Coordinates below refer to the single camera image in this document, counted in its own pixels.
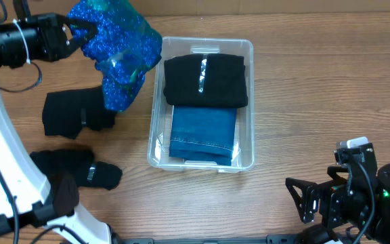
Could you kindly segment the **blue green sparkly fabric bundle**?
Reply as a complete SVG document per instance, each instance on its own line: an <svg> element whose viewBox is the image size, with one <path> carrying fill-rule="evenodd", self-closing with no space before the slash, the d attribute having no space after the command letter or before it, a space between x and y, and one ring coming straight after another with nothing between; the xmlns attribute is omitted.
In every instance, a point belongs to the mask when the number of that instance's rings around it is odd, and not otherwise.
<svg viewBox="0 0 390 244"><path fill-rule="evenodd" d="M127 0L81 0L67 16L96 24L97 34L81 50L103 74L105 107L123 112L160 62L162 36Z"/></svg>

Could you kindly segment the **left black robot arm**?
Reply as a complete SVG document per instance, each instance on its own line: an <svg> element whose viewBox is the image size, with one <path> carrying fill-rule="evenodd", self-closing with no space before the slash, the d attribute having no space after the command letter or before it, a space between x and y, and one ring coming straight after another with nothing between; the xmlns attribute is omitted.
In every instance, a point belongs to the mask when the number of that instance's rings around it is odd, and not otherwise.
<svg viewBox="0 0 390 244"><path fill-rule="evenodd" d="M97 32L94 23L55 13L32 15L15 0L16 19L0 21L0 67L19 68L69 57ZM54 231L70 243L119 243L120 237L80 202L74 178L47 177L27 153L1 98L0 237L24 226Z"/></svg>

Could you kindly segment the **black taped garment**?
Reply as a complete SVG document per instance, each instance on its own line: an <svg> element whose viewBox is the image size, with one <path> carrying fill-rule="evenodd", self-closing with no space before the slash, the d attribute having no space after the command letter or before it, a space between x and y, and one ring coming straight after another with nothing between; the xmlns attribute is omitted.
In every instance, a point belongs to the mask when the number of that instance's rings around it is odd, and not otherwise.
<svg viewBox="0 0 390 244"><path fill-rule="evenodd" d="M113 127L115 117L116 112L104 106L100 86L48 93L42 112L46 136L73 140L85 127L93 131Z"/></svg>

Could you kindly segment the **black ribbed garment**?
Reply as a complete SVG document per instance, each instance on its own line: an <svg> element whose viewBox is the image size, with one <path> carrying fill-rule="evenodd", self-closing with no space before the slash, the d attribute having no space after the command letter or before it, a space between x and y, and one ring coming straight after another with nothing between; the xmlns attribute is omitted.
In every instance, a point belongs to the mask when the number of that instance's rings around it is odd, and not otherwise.
<svg viewBox="0 0 390 244"><path fill-rule="evenodd" d="M242 108L248 105L244 57L190 54L164 61L163 94L173 106Z"/></svg>

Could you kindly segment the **blue denim jeans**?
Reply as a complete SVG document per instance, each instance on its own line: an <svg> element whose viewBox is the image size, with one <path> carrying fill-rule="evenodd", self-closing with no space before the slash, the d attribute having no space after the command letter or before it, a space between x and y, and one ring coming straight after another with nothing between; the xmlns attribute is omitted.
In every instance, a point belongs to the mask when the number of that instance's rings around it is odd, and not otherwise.
<svg viewBox="0 0 390 244"><path fill-rule="evenodd" d="M230 166L236 114L235 108L175 106L169 156Z"/></svg>

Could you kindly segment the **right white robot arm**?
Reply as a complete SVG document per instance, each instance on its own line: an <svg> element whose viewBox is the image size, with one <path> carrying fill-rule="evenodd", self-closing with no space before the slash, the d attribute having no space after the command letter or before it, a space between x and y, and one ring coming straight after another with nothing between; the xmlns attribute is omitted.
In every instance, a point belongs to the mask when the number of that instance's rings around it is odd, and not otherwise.
<svg viewBox="0 0 390 244"><path fill-rule="evenodd" d="M302 222L321 224L299 233L295 243L360 243L362 237L390 243L390 163L378 167L366 137L337 143L330 181L287 178L285 185Z"/></svg>

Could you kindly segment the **small black garment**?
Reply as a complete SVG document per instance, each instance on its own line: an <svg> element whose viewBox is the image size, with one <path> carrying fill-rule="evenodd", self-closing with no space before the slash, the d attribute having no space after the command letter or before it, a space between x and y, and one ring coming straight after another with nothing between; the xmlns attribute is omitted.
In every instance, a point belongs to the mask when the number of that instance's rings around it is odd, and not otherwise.
<svg viewBox="0 0 390 244"><path fill-rule="evenodd" d="M116 188L123 171L110 163L97 161L90 149L42 150L30 153L30 157L47 177L70 174L77 186L90 188Z"/></svg>

